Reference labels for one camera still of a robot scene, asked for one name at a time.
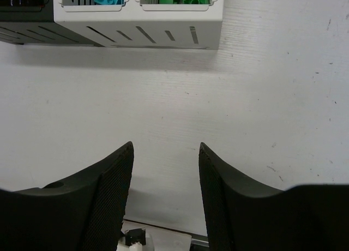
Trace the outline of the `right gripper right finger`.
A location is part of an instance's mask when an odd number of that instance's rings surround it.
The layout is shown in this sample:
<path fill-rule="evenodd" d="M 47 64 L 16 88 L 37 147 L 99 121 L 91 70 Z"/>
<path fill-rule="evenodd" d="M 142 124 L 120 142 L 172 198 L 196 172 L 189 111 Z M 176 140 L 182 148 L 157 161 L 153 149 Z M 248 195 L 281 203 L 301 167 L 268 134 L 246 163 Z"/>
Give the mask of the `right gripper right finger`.
<path fill-rule="evenodd" d="M 210 250 L 348 250 L 348 185 L 279 190 L 223 161 L 198 156 Z"/>

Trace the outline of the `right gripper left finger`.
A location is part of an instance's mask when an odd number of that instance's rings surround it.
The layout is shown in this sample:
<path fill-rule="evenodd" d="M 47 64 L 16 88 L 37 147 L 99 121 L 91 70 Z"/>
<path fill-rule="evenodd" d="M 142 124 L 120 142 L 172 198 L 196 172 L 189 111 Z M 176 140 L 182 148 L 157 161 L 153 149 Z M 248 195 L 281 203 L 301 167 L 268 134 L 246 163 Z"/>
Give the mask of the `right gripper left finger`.
<path fill-rule="evenodd" d="M 116 250 L 133 163 L 127 142 L 45 187 L 1 190 L 1 250 Z"/>

